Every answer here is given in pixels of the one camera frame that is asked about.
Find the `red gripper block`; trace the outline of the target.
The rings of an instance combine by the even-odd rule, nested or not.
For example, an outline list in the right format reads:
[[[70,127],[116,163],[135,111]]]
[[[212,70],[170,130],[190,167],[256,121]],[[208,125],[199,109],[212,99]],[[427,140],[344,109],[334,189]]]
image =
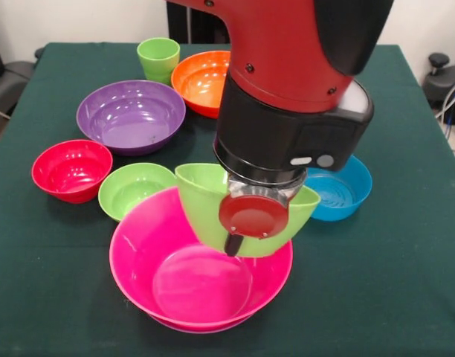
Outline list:
[[[279,234],[288,223],[288,208],[265,196],[226,196],[220,204],[219,221],[230,232],[224,252],[235,257],[243,236],[265,239]]]

